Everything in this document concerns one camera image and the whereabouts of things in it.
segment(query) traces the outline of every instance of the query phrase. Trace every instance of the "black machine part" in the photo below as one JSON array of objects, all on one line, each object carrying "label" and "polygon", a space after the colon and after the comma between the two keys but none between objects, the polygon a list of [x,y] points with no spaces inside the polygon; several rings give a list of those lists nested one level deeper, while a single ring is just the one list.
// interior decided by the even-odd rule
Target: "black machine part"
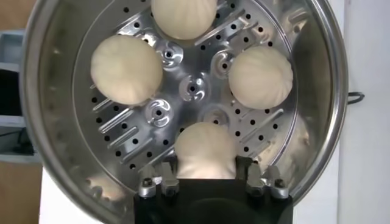
[{"label": "black machine part", "polygon": [[280,198],[273,193],[275,187],[284,187],[283,181],[278,178],[272,186],[248,191],[248,165],[251,163],[246,162],[237,160],[235,180],[181,179],[177,192],[167,194],[160,184],[152,197],[136,195],[135,224],[293,223],[293,199],[289,195]]}]

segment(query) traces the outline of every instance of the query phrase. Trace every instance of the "metal clamp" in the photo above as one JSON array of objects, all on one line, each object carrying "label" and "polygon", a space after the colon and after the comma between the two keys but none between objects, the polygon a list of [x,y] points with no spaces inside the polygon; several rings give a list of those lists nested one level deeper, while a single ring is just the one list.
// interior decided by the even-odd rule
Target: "metal clamp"
[{"label": "metal clamp", "polygon": [[261,170],[259,165],[252,163],[248,168],[246,192],[251,196],[260,197],[264,194],[265,186],[265,183],[261,179]]},{"label": "metal clamp", "polygon": [[179,192],[179,181],[173,175],[169,163],[162,163],[162,172],[161,192],[167,197],[172,197]]},{"label": "metal clamp", "polygon": [[263,178],[267,180],[271,188],[271,196],[276,199],[287,199],[289,190],[285,182],[280,178],[280,171],[277,166],[268,166]]},{"label": "metal clamp", "polygon": [[278,178],[274,181],[274,184],[271,186],[271,195],[276,199],[288,198],[289,191],[282,179]]},{"label": "metal clamp", "polygon": [[138,195],[141,198],[152,198],[156,195],[156,183],[153,181],[154,168],[146,166],[141,172]]},{"label": "metal clamp", "polygon": [[142,198],[152,198],[156,195],[156,184],[150,177],[144,178],[138,188],[138,195]]}]

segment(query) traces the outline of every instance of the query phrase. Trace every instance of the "metal bracket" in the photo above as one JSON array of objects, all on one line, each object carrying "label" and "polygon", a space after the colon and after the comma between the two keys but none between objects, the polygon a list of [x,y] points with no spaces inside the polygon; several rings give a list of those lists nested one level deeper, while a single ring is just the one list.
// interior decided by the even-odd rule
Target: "metal bracket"
[{"label": "metal bracket", "polygon": [[162,163],[162,181],[161,192],[167,196],[172,197],[179,192],[179,181],[173,175],[171,165],[167,162]]},{"label": "metal bracket", "polygon": [[258,164],[252,163],[248,168],[248,179],[246,181],[246,192],[254,197],[264,194],[265,183],[261,179],[261,170]]}]

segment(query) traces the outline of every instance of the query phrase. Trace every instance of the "black cable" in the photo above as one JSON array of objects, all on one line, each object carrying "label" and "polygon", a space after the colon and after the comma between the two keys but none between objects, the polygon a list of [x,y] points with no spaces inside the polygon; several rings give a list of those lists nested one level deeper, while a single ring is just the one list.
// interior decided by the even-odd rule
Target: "black cable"
[{"label": "black cable", "polygon": [[348,105],[358,103],[365,98],[365,95],[362,92],[350,92],[348,93]]}]

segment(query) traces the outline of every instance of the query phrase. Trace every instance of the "wall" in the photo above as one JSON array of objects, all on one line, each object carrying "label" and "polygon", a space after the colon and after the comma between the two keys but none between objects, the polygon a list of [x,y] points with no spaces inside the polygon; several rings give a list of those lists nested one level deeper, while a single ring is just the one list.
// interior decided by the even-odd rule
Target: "wall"
[{"label": "wall", "polygon": [[346,0],[350,90],[341,138],[340,224],[390,223],[390,1]]}]

